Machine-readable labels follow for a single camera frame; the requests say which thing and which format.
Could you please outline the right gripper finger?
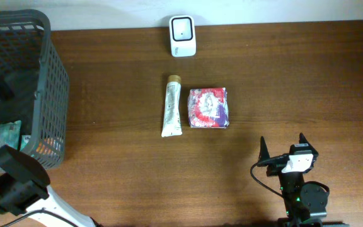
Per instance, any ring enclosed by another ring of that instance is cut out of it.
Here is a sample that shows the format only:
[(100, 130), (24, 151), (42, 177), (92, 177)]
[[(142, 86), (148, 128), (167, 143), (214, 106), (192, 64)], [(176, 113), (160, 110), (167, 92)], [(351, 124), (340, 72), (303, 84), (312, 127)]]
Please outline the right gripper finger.
[(312, 148), (313, 147), (308, 142), (308, 140), (306, 139), (305, 135), (302, 132), (299, 134), (299, 146), (302, 148), (305, 148), (305, 147)]
[(262, 136), (260, 138), (260, 153), (258, 157), (258, 162), (265, 162), (270, 159), (270, 155), (268, 152), (267, 144), (265, 142), (265, 138)]

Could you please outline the red purple white packet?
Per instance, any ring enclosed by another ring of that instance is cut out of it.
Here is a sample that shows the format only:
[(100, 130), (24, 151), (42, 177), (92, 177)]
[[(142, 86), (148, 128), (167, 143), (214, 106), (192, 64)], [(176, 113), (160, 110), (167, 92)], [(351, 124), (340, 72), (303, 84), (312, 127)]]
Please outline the red purple white packet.
[(222, 88), (191, 89), (188, 96), (188, 121), (192, 128), (229, 126), (227, 90)]

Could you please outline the white tube with brown cap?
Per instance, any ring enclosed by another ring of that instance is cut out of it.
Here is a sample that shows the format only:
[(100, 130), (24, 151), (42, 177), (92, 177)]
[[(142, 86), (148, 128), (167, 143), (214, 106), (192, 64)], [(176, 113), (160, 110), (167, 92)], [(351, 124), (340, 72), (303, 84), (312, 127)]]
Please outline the white tube with brown cap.
[(181, 77), (178, 75), (170, 75), (168, 77), (164, 103), (163, 128), (161, 132), (162, 137), (182, 135), (179, 111), (181, 81)]

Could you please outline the teal wet wipes pack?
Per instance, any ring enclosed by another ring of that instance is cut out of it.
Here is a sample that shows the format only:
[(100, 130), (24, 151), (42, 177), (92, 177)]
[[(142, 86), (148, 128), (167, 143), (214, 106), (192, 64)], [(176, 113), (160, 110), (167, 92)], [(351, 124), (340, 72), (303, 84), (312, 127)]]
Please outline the teal wet wipes pack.
[(21, 121), (0, 124), (0, 137), (4, 144), (18, 149), (20, 140)]

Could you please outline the orange small tissue pack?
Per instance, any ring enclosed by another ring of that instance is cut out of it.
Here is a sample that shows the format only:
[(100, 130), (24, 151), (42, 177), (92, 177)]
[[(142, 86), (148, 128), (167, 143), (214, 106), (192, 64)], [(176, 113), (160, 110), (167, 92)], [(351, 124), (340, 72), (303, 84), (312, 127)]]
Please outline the orange small tissue pack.
[(63, 140), (62, 138), (45, 138), (42, 142), (39, 142), (36, 149), (37, 154), (47, 155), (49, 158), (59, 158), (59, 152), (62, 152)]

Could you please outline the teal small tissue pack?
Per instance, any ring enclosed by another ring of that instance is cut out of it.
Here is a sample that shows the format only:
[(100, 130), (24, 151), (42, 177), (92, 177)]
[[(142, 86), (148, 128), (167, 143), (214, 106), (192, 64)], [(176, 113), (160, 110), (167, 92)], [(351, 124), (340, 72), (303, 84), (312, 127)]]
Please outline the teal small tissue pack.
[(31, 135), (22, 135), (21, 136), (21, 141), (20, 141), (20, 151), (22, 151), (26, 145), (29, 143), (31, 139)]

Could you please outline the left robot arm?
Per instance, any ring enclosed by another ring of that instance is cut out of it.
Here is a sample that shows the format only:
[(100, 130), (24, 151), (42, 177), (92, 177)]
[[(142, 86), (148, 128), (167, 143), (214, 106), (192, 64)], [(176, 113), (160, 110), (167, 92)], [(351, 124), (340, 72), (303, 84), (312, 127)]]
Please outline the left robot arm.
[(100, 225), (53, 190), (38, 161), (3, 143), (0, 137), (0, 214), (6, 213), (18, 217), (6, 226), (26, 218), (49, 227)]

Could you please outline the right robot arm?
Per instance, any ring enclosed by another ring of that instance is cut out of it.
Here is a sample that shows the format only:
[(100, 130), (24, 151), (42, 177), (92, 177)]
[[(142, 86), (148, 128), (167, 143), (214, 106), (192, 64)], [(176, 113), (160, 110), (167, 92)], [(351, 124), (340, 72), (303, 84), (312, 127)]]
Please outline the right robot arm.
[[(324, 222), (330, 188), (320, 182), (304, 180), (304, 174), (314, 168), (319, 152), (300, 133), (299, 142), (290, 146), (289, 152), (271, 157), (265, 138), (260, 138), (258, 161), (250, 168), (252, 179), (265, 189), (281, 197), (287, 217), (277, 220), (277, 226), (347, 226), (343, 222)], [(261, 182), (253, 173), (254, 168), (265, 167), (267, 177), (278, 177), (279, 191)]]

